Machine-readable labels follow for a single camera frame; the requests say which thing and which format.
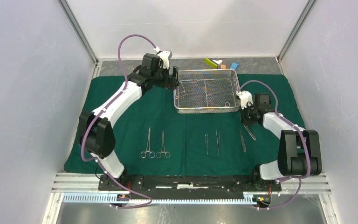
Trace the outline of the metal mesh instrument tray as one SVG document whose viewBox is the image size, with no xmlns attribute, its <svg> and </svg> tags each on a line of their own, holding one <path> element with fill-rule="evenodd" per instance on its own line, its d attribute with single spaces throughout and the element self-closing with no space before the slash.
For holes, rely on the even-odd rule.
<svg viewBox="0 0 358 224">
<path fill-rule="evenodd" d="M 233 69 L 180 70 L 178 81 L 193 81 L 192 91 L 179 95 L 174 91 L 174 107 L 181 114 L 236 112 L 240 103 L 236 96 L 238 76 Z"/>
</svg>

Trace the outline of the green surgical cloth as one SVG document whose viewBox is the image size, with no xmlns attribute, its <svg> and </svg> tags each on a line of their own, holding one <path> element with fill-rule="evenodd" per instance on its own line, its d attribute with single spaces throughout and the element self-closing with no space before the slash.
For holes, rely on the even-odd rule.
<svg viewBox="0 0 358 224">
<path fill-rule="evenodd" d="M 151 128 L 151 150 L 161 150 L 162 131 L 170 158 L 142 159 Z M 247 152 L 241 144 L 243 132 Z M 220 155 L 216 130 L 220 131 Z M 260 125 L 250 127 L 254 141 L 241 123 L 239 112 L 179 114 L 173 92 L 154 87 L 119 118 L 113 128 L 115 151 L 130 175 L 249 175 L 255 165 L 277 159 L 279 139 Z M 206 155 L 205 134 L 209 155 Z"/>
</svg>

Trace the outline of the blue small block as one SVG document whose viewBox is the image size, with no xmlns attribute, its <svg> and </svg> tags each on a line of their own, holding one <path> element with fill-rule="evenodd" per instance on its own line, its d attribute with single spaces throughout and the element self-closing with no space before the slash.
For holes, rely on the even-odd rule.
<svg viewBox="0 0 358 224">
<path fill-rule="evenodd" d="M 238 66 L 239 65 L 237 63 L 232 63 L 230 69 L 237 70 Z"/>
</svg>

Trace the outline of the pointed steel tweezers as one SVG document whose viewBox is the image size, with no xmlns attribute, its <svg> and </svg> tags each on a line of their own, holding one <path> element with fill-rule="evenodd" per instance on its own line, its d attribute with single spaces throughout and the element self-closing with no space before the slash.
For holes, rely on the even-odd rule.
<svg viewBox="0 0 358 224">
<path fill-rule="evenodd" d="M 220 155 L 220 131 L 216 130 L 217 152 Z"/>
</svg>

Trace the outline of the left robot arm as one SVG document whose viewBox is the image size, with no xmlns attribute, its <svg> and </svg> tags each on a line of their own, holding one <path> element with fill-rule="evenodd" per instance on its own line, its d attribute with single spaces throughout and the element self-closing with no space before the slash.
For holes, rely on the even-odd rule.
<svg viewBox="0 0 358 224">
<path fill-rule="evenodd" d="M 95 160 L 110 175 L 110 184 L 116 190 L 123 190 L 128 184 L 128 178 L 123 175 L 124 165 L 114 151 L 116 139 L 113 127 L 123 113 L 152 87 L 170 90 L 177 88 L 178 67 L 174 66 L 172 74 L 169 74 L 171 57 L 170 51 L 146 53 L 141 65 L 125 76 L 117 92 L 92 112 L 82 111 L 79 116 L 77 133 L 81 157 L 88 161 L 85 152 L 89 152 L 91 160 Z"/>
</svg>

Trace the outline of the steel forceps with ring handles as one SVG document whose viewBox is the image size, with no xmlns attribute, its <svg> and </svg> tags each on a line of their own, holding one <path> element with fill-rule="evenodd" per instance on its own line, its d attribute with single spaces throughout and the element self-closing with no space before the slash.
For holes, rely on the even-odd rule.
<svg viewBox="0 0 358 224">
<path fill-rule="evenodd" d="M 148 130 L 146 149 L 140 153 L 140 156 L 142 159 L 145 159 L 147 156 L 151 159 L 156 157 L 155 152 L 151 150 L 151 128 Z"/>
</svg>

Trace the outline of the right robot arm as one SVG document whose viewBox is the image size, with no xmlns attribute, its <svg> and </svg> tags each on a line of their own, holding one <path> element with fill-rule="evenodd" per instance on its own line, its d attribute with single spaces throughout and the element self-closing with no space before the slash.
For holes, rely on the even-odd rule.
<svg viewBox="0 0 358 224">
<path fill-rule="evenodd" d="M 239 100 L 241 122 L 249 126 L 259 124 L 279 139 L 276 160 L 256 165 L 250 178 L 255 190 L 263 190 L 269 181 L 284 182 L 289 179 L 305 179 L 322 172 L 319 134 L 304 129 L 272 108 L 269 94 L 252 95 L 248 91 L 236 93 Z"/>
</svg>

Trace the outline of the steel scalpel handle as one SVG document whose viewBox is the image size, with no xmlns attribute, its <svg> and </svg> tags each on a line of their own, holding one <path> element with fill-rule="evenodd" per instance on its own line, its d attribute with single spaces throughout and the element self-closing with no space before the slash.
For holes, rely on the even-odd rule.
<svg viewBox="0 0 358 224">
<path fill-rule="evenodd" d="M 251 138 L 256 141 L 256 136 L 252 133 L 252 131 L 250 130 L 249 126 L 244 125 L 244 128 L 246 129 L 246 131 L 248 132 L 248 134 L 251 136 Z"/>
</svg>

